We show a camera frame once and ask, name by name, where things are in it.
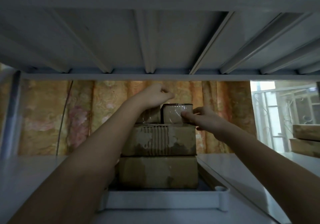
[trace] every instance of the worn cardboard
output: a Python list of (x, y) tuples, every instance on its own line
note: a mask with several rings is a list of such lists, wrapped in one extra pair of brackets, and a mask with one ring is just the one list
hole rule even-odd
[(182, 111), (193, 112), (192, 104), (163, 104), (161, 108), (162, 123), (164, 124), (182, 124), (189, 121), (181, 117)]
[(135, 125), (123, 149), (123, 156), (194, 156), (196, 129), (188, 124)]
[(161, 123), (160, 106), (145, 110), (138, 118), (137, 124), (159, 124)]
[(320, 142), (290, 139), (291, 151), (294, 153), (320, 158)]
[(197, 159), (195, 156), (122, 157), (119, 181), (131, 188), (197, 188)]
[(296, 124), (293, 125), (294, 138), (320, 141), (320, 125)]

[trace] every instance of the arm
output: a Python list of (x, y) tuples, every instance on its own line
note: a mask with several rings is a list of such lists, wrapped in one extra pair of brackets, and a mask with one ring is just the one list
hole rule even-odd
[(161, 84), (153, 84), (125, 101), (54, 170), (9, 223), (89, 223), (138, 117), (173, 97)]
[(320, 178), (286, 159), (208, 107), (182, 112), (198, 130), (225, 142), (270, 192), (293, 223), (319, 223)]

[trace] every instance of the curtain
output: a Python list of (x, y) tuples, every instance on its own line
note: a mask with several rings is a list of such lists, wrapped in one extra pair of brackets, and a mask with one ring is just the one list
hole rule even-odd
[[(59, 154), (71, 153), (129, 97), (157, 81), (74, 81), (62, 125)], [(250, 82), (163, 81), (176, 94), (169, 103), (208, 105), (256, 135)], [(20, 155), (54, 155), (69, 81), (29, 81)], [(197, 153), (231, 153), (213, 134), (196, 132)]]

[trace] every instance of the plastic tray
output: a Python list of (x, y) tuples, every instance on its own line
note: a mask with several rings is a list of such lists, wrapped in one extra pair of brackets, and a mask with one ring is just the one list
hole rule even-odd
[(98, 211), (106, 209), (229, 210), (229, 189), (200, 165), (198, 189), (105, 190)]

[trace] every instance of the hand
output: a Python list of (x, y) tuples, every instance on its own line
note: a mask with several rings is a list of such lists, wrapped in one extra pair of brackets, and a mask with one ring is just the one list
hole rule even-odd
[(155, 108), (165, 103), (167, 100), (174, 98), (174, 94), (162, 84), (152, 84), (143, 91), (134, 95), (142, 105), (143, 110)]
[(181, 112), (181, 116), (194, 123), (198, 128), (197, 130), (205, 130), (214, 134), (214, 137), (223, 141), (223, 135), (226, 133), (226, 129), (232, 124), (213, 112), (210, 107), (198, 107), (193, 109), (193, 113)]

